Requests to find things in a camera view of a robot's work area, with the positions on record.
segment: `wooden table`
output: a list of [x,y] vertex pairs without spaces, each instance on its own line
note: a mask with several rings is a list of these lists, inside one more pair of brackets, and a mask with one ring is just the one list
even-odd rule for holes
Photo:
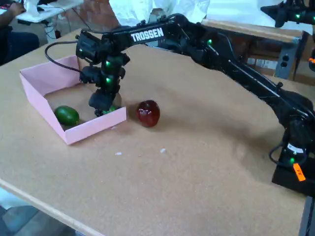
[[[20,82],[20,69],[47,61],[44,47],[0,67],[0,186],[87,235],[297,235],[305,197],[271,183],[267,152],[283,134],[272,110],[188,57],[144,46],[127,53],[128,121],[72,146]],[[314,88],[283,83],[315,100]],[[145,99],[161,108],[155,128],[133,119]]]

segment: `apple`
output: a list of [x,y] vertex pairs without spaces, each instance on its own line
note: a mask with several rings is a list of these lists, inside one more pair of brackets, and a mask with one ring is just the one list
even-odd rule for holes
[[137,108],[137,116],[145,127],[153,127],[158,123],[160,110],[153,100],[140,102]]

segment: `white object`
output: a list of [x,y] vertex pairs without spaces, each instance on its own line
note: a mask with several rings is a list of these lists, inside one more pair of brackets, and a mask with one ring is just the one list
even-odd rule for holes
[[[274,27],[275,20],[260,10],[262,6],[277,5],[282,0],[210,0],[207,19],[230,21],[257,26]],[[313,34],[313,27],[308,24],[286,22],[282,29],[300,30]]]
[[[83,1],[84,0],[59,0],[56,2],[49,3],[47,5],[39,5],[39,7],[43,8],[44,11],[40,11],[38,15],[32,15],[29,12],[25,12],[25,13],[22,13],[21,15],[18,15],[16,19],[28,21],[32,23],[40,23],[43,20],[47,20],[49,24],[48,24],[48,27],[45,28],[45,31],[48,34],[47,40],[49,43],[51,43],[52,41],[54,41],[54,39],[56,39],[51,18],[73,7],[81,5]],[[6,10],[0,9],[0,14],[4,13],[5,11]]]
[[303,149],[293,146],[292,144],[288,144],[287,148],[296,153],[303,153]]
[[24,0],[24,8],[27,13],[31,14],[33,17],[39,16],[37,11],[37,4],[39,0]]
[[210,0],[110,0],[110,5],[123,26],[135,26],[148,21],[153,9],[160,8],[166,15],[181,13],[191,22],[201,22],[206,16]]

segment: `black robotic arm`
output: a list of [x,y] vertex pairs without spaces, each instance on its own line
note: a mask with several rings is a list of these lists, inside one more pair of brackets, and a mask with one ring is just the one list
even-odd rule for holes
[[[282,89],[281,82],[275,84],[239,61],[229,39],[223,34],[175,14],[163,17],[156,23],[146,24],[143,21],[135,27],[104,33],[101,39],[88,30],[82,30],[76,38],[76,55],[90,63],[90,66],[83,68],[80,80],[99,87],[89,101],[97,116],[109,110],[120,89],[120,80],[125,75],[123,66],[130,61],[122,51],[136,44],[167,39],[177,46],[177,52],[190,56],[206,68],[223,72],[273,109],[279,123],[285,128],[282,141],[269,153],[270,159],[278,167],[292,171],[293,164],[297,163],[303,169],[310,158],[309,154],[314,153],[315,112],[312,102]],[[100,68],[93,66],[100,63]],[[275,160],[272,154],[278,148],[282,148],[282,151],[279,160]],[[302,191],[298,181],[296,184],[298,187],[291,189],[315,195],[315,188],[310,193]]]

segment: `pink box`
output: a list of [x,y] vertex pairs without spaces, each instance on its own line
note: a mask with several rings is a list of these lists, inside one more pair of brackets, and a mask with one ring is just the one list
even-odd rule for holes
[[[76,56],[69,56],[57,61],[79,68]],[[44,96],[79,84],[79,73],[48,62],[21,70],[20,77],[29,102],[68,145],[126,120],[126,108],[122,107],[64,131]]]

